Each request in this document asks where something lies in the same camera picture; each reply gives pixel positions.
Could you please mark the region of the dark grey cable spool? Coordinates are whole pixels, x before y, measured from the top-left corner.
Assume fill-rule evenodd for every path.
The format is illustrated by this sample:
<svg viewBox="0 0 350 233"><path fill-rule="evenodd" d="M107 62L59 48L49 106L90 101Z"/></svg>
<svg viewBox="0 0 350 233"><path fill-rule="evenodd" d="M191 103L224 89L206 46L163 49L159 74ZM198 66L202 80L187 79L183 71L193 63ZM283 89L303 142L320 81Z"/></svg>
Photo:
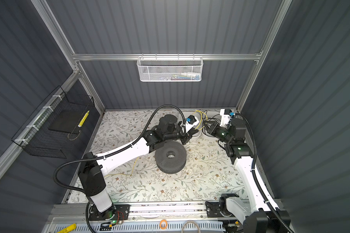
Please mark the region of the dark grey cable spool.
<svg viewBox="0 0 350 233"><path fill-rule="evenodd" d="M155 151L155 161L160 171L166 174L175 174L185 167L187 152L181 143L169 141Z"/></svg>

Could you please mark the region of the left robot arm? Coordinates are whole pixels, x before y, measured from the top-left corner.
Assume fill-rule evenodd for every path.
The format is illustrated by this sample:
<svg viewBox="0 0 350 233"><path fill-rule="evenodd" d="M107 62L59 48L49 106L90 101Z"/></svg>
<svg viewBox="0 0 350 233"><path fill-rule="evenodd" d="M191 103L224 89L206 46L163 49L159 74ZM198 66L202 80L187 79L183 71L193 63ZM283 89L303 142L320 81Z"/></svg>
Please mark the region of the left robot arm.
<svg viewBox="0 0 350 233"><path fill-rule="evenodd" d="M167 104L166 107L176 109L180 113L181 121L178 121L175 116L164 116L160 118L159 124L155 128L149 130L148 126L155 114L162 109L160 106L151 114L142 132L134 141L108 152L85 155L82 159L60 165L53 173L54 182L63 188L84 193L100 213L112 211L114 206L106 189L104 176L134 158L163 147L167 141L180 140L182 144L186 144L197 133L198 130L195 126L200 123L198 117L194 115L185 117L178 107L171 104ZM62 168L76 163L80 165L82 170L79 179L82 184L81 188L64 184L57 177Z"/></svg>

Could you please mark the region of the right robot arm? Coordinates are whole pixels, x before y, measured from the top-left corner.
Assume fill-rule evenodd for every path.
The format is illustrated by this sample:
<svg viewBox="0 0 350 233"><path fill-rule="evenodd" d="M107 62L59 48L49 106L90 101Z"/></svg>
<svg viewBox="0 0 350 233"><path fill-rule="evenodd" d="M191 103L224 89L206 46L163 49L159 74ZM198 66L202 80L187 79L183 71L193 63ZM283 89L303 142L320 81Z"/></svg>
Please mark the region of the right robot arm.
<svg viewBox="0 0 350 233"><path fill-rule="evenodd" d="M221 109L220 116L219 121L205 121L205 129L223 143L222 149L242 178L249 203L237 194L222 194L218 203L205 203L208 216L233 216L242 224L243 233L292 233L288 212L279 208L258 172L257 148L249 122L230 109Z"/></svg>

